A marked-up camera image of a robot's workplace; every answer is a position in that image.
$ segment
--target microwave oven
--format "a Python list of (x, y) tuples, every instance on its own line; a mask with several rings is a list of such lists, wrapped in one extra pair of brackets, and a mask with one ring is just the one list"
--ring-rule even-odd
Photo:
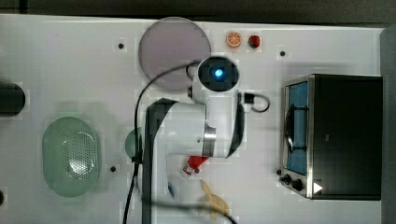
[(314, 200), (380, 200), (382, 90), (382, 77), (314, 74), (287, 82), (281, 184)]

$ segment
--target microwave window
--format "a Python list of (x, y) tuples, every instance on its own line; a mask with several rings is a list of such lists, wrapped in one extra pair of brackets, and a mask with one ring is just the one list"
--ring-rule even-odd
[(287, 139), (289, 142), (286, 168), (301, 175), (306, 175), (307, 107), (307, 82), (289, 86), (288, 114), (292, 118), (289, 118), (288, 122), (292, 122), (292, 136)]

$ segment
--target microwave knob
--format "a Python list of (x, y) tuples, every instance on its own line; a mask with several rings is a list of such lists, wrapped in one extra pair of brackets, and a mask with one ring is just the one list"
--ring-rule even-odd
[(301, 181), (301, 179), (293, 180), (293, 181), (291, 181), (290, 183), (291, 183), (291, 186), (292, 186), (294, 189), (298, 190), (298, 191), (300, 191), (300, 190), (303, 189), (303, 181)]
[(289, 185), (291, 181), (291, 177), (290, 175), (284, 175), (283, 177), (280, 177), (279, 180), (283, 181), (286, 185)]

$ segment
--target plastic colander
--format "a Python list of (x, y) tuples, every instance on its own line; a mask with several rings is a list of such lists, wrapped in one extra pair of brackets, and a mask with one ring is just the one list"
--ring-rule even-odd
[(93, 187), (100, 173), (99, 141), (81, 119), (66, 117), (51, 123), (42, 142), (44, 178), (64, 197), (77, 197)]

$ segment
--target banana peel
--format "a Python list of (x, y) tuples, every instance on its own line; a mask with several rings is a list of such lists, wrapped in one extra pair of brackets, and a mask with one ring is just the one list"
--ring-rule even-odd
[[(220, 211), (224, 215), (230, 214), (230, 208), (228, 207), (227, 203), (224, 202), (219, 196), (212, 194), (210, 192), (209, 186), (206, 184), (204, 180), (201, 180), (202, 189), (204, 190), (205, 196), (201, 198), (201, 203), (209, 203), (210, 206), (218, 211)], [(208, 212), (205, 209), (199, 211), (198, 215), (201, 217), (205, 217), (210, 213), (213, 221), (218, 219), (217, 213), (215, 211)]]

